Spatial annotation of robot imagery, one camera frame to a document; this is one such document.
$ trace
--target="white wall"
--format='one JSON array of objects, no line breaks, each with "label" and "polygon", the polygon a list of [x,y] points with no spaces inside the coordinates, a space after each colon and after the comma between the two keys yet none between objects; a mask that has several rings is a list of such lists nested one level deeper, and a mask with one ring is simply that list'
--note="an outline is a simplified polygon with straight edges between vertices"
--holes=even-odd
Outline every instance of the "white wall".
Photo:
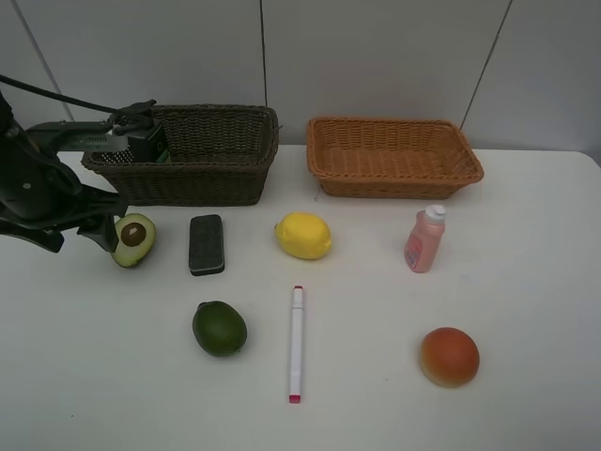
[{"label": "white wall", "polygon": [[[27,36],[19,16],[8,0],[0,1],[0,73],[17,80],[54,90],[48,74]],[[40,122],[68,120],[61,102],[43,99],[0,84],[12,113],[25,128]]]},{"label": "white wall", "polygon": [[263,0],[268,98],[283,141],[311,117],[460,124],[505,0]]},{"label": "white wall", "polygon": [[18,3],[64,94],[113,107],[264,103],[258,0]]},{"label": "white wall", "polygon": [[516,0],[464,126],[473,145],[601,151],[599,21],[599,0]]}]

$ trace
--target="orange wicker basket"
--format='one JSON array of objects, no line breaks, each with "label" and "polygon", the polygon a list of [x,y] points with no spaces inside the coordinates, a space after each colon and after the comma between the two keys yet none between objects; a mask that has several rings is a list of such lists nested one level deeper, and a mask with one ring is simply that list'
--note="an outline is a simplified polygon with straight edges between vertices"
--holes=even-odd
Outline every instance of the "orange wicker basket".
[{"label": "orange wicker basket", "polygon": [[325,193],[346,197],[444,199],[485,174],[445,120],[318,117],[307,163]]}]

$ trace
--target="bottle cap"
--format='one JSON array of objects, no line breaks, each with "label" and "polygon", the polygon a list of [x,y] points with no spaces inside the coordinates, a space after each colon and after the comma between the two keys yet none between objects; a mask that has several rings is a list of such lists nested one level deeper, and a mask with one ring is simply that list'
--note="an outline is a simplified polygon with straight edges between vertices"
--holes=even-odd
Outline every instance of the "bottle cap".
[{"label": "bottle cap", "polygon": [[444,215],[447,210],[442,205],[430,205],[425,208],[425,219],[428,223],[442,224],[444,223]]}]

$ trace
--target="avocado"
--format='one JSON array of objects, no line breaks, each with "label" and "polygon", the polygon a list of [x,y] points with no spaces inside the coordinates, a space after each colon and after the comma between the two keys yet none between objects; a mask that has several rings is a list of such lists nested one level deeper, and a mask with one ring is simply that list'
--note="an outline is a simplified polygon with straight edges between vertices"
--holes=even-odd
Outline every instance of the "avocado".
[{"label": "avocado", "polygon": [[210,355],[225,357],[246,342],[246,324],[234,307],[221,301],[201,303],[192,323],[194,337]]},{"label": "avocado", "polygon": [[119,244],[111,254],[117,265],[133,268],[148,255],[154,245],[157,230],[144,214],[132,213],[115,224]]}]

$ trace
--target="lemon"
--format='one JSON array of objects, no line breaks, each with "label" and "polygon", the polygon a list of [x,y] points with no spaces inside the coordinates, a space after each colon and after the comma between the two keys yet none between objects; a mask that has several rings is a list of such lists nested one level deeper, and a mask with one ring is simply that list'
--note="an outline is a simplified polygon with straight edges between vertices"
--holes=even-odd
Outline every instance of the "lemon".
[{"label": "lemon", "polygon": [[282,248],[297,258],[322,258],[331,247],[330,228],[311,213],[287,214],[275,227],[275,236]]}]

